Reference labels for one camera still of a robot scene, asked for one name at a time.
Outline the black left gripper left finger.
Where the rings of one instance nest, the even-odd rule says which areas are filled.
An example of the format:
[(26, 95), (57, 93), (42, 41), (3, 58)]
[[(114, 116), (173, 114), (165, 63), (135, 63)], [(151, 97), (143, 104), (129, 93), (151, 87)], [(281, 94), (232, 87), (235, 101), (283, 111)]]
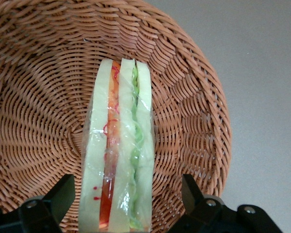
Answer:
[(65, 174), (43, 197), (5, 214), (0, 208), (0, 233), (61, 233), (60, 223), (75, 197), (74, 175)]

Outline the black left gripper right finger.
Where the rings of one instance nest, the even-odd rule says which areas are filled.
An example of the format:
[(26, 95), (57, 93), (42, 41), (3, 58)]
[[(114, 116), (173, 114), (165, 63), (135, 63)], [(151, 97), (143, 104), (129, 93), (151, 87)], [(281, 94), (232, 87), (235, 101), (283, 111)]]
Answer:
[(224, 207), (213, 197), (205, 197), (190, 174), (182, 175), (182, 202), (185, 215), (181, 229), (185, 233), (238, 233), (239, 226), (223, 219)]

